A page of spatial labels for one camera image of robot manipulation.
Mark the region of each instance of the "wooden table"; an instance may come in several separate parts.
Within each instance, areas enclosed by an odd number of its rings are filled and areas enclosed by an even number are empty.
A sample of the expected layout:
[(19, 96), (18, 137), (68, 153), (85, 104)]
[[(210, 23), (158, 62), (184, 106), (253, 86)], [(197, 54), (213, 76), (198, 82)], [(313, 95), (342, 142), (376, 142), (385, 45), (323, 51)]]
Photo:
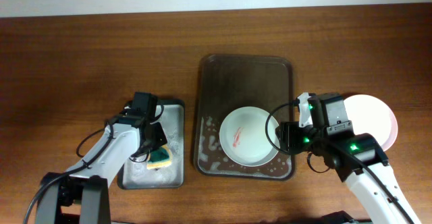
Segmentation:
[(312, 172), (305, 155), (287, 182), (194, 169), (199, 61), (211, 53), (285, 57), (294, 94), (386, 102), (399, 124), (391, 165), (418, 217), (432, 223), (432, 4), (1, 19), (0, 223), (22, 221), (43, 175), (78, 161), (81, 139), (136, 91), (185, 101), (186, 179), (170, 190), (114, 182), (114, 221), (254, 223), (340, 210), (367, 218), (336, 173)]

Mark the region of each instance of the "red marking on plate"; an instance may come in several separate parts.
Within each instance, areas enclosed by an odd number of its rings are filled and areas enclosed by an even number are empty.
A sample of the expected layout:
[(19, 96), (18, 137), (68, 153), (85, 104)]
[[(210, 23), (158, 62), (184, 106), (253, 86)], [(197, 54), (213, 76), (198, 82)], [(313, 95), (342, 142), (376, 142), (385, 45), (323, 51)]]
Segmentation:
[(240, 134), (242, 134), (242, 130), (243, 130), (243, 127), (239, 127), (237, 129), (237, 132), (234, 134), (234, 143), (232, 144), (232, 146), (234, 148), (240, 144)]

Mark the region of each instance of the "white plate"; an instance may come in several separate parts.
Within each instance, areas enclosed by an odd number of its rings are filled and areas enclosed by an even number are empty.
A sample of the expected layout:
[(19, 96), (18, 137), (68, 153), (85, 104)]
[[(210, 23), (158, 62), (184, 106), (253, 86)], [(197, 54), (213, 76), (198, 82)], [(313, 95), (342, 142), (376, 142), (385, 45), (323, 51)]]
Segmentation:
[(398, 136), (398, 122), (383, 101), (360, 94), (348, 97), (344, 104), (355, 134), (370, 133), (383, 150), (393, 145)]
[[(242, 107), (232, 111), (222, 122), (219, 140), (225, 154), (234, 162), (256, 167), (268, 163), (275, 155), (265, 135), (265, 121), (269, 113), (257, 107)], [(279, 146), (274, 117), (269, 121), (270, 139)]]

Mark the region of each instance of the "gray tray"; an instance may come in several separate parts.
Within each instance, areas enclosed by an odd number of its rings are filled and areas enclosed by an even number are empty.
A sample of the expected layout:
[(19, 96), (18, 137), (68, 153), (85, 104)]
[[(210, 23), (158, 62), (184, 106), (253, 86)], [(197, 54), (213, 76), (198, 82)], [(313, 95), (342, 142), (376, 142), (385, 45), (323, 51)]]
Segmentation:
[[(173, 154), (172, 164), (160, 169), (147, 170), (147, 163), (126, 161), (117, 174), (117, 184), (124, 190), (149, 188), (178, 188), (184, 181), (184, 103), (180, 100), (161, 100), (165, 109), (160, 122)], [(161, 112), (157, 106), (156, 115)]]
[[(200, 100), (196, 118), (194, 165), (202, 174), (287, 180), (294, 174), (294, 157), (278, 153), (259, 167), (233, 162), (219, 144), (223, 119), (235, 109), (253, 106), (271, 111), (291, 101), (292, 71), (280, 57), (211, 55), (201, 65)], [(292, 121), (292, 109), (275, 114)]]

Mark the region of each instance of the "sponge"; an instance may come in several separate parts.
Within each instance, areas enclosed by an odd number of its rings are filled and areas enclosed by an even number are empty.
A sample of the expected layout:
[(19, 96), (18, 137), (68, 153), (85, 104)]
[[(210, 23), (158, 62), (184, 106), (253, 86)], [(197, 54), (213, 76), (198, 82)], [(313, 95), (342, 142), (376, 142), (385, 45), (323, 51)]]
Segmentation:
[(168, 167), (172, 164), (173, 155), (167, 145), (159, 147), (150, 154), (147, 162), (147, 169), (158, 169)]

